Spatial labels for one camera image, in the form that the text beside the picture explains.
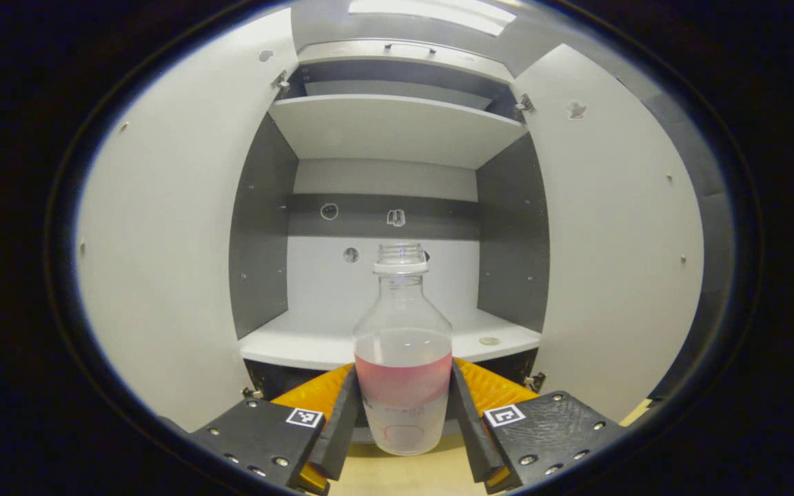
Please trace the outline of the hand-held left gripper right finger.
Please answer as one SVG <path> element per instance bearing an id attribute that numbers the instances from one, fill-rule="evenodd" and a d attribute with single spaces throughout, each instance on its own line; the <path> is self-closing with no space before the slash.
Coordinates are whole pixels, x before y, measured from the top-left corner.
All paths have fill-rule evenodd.
<path id="1" fill-rule="evenodd" d="M 491 495 L 561 492 L 627 432 L 566 391 L 541 395 L 457 358 L 449 414 L 459 424 L 473 479 Z"/>

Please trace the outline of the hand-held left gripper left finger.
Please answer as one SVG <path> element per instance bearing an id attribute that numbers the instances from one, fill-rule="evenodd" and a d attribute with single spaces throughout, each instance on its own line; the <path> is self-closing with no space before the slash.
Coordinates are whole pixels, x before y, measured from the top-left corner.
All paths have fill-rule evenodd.
<path id="1" fill-rule="evenodd" d="M 360 409 L 355 364 L 345 364 L 274 401 L 247 397 L 187 439 L 257 480 L 327 495 L 343 473 Z"/>

